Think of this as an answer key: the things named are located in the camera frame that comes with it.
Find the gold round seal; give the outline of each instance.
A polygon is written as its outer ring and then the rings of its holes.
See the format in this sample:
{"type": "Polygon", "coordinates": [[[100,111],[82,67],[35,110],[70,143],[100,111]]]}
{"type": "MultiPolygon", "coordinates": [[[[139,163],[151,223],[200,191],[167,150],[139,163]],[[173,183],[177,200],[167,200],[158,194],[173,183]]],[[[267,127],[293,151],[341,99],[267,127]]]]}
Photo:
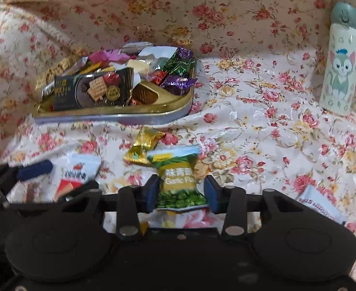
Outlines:
{"type": "Polygon", "coordinates": [[[111,85],[107,89],[107,99],[114,102],[120,97],[120,89],[116,85],[111,85]]]}

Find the cat ear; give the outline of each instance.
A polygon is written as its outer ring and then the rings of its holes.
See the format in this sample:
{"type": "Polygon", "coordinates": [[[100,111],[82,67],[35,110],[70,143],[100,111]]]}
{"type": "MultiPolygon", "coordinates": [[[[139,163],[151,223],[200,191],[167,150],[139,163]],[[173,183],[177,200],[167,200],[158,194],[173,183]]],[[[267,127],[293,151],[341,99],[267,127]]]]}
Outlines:
{"type": "Polygon", "coordinates": [[[333,64],[333,60],[336,54],[330,50],[330,62],[333,64]]]}
{"type": "Polygon", "coordinates": [[[356,53],[352,52],[349,56],[350,62],[352,63],[352,66],[355,65],[355,60],[356,60],[356,53]]]}

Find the cartoon cat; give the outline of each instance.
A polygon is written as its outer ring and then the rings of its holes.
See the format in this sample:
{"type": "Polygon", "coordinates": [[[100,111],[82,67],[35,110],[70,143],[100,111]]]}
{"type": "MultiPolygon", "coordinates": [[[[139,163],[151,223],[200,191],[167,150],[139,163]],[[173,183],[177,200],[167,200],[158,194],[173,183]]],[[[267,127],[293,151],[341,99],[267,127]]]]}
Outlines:
{"type": "Polygon", "coordinates": [[[339,49],[336,54],[330,51],[330,62],[334,73],[329,71],[331,88],[328,94],[332,93],[333,96],[342,100],[346,100],[349,87],[348,76],[353,72],[356,60],[355,52],[352,52],[350,56],[347,53],[346,49],[339,49]]]}

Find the green snack package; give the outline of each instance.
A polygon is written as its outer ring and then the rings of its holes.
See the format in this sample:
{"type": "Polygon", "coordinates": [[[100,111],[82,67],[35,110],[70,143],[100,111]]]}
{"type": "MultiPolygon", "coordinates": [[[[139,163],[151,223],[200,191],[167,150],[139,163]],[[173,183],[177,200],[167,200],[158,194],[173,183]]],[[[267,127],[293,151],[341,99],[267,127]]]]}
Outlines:
{"type": "Polygon", "coordinates": [[[207,206],[205,197],[197,190],[193,173],[200,152],[199,145],[147,152],[148,160],[162,179],[158,209],[186,211],[207,206]]]}

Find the white packet with red text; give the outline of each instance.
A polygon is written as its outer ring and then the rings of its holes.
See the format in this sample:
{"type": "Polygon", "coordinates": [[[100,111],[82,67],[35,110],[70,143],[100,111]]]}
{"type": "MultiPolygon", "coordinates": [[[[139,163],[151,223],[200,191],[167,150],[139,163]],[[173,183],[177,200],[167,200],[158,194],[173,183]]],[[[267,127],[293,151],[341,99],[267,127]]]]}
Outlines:
{"type": "Polygon", "coordinates": [[[306,187],[305,191],[298,198],[298,202],[337,223],[343,224],[346,221],[346,218],[341,212],[311,185],[306,187]]]}
{"type": "Polygon", "coordinates": [[[89,154],[70,154],[67,163],[61,168],[62,176],[54,201],[59,197],[85,184],[96,177],[101,158],[89,154]]]}

